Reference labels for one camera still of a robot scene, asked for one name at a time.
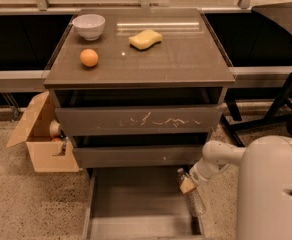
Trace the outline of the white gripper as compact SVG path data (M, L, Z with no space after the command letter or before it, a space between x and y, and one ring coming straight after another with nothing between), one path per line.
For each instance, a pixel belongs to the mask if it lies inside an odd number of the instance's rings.
M196 188L196 185L200 186L207 183L215 175L224 172L229 166L229 163L220 164L218 161L209 161L208 159L202 157L189 171L189 174L194 182L189 178L185 178L180 185L181 192L186 194L193 191Z

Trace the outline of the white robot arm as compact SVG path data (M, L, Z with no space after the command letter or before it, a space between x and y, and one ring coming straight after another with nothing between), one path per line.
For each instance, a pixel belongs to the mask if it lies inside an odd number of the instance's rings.
M209 141L178 183L193 216L205 212L197 187L229 166L239 167L236 240L292 240L292 138L266 136L246 147Z

